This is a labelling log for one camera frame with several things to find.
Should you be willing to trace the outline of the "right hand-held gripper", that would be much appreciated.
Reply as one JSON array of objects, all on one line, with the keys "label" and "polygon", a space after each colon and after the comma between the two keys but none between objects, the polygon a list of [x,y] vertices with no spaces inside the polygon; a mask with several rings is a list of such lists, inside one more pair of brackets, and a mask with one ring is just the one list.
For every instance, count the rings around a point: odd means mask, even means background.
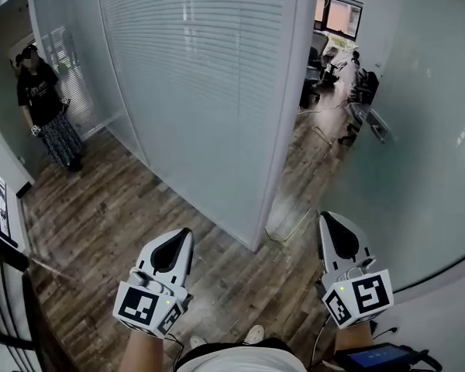
[{"label": "right hand-held gripper", "polygon": [[[338,328],[367,322],[394,305],[389,272],[370,270],[375,258],[370,257],[367,236],[359,226],[335,212],[323,211],[319,232],[325,272],[338,273],[322,280],[322,301]],[[347,261],[358,262],[343,272]]]}]

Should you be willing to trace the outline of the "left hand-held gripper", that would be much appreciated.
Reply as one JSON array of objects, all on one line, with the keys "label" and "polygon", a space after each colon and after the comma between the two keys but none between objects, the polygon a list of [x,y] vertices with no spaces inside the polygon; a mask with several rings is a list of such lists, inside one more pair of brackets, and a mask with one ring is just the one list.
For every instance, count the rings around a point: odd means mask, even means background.
[{"label": "left hand-held gripper", "polygon": [[194,252],[189,228],[166,232],[148,242],[129,278],[119,284],[112,315],[123,325],[165,339],[188,310],[193,296],[184,286]]}]

